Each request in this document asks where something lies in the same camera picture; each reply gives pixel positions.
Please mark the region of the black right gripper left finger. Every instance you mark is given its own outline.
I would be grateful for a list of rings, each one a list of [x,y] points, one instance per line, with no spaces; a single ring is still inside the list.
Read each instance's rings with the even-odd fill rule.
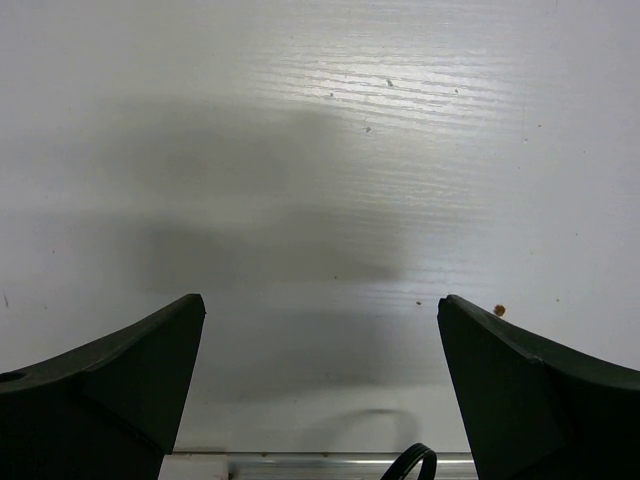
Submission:
[[[1,375],[4,479],[156,479],[172,453],[206,316],[188,294]]]

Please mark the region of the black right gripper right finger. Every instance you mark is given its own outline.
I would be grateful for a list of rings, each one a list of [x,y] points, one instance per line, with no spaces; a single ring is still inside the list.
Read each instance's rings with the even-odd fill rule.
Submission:
[[[456,295],[437,323],[479,478],[638,478],[638,371]]]

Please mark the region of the aluminium table frame rail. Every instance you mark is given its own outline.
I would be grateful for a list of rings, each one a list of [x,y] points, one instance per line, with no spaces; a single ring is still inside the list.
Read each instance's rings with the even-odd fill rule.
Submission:
[[[181,479],[379,479],[395,454],[178,452],[159,477]]]

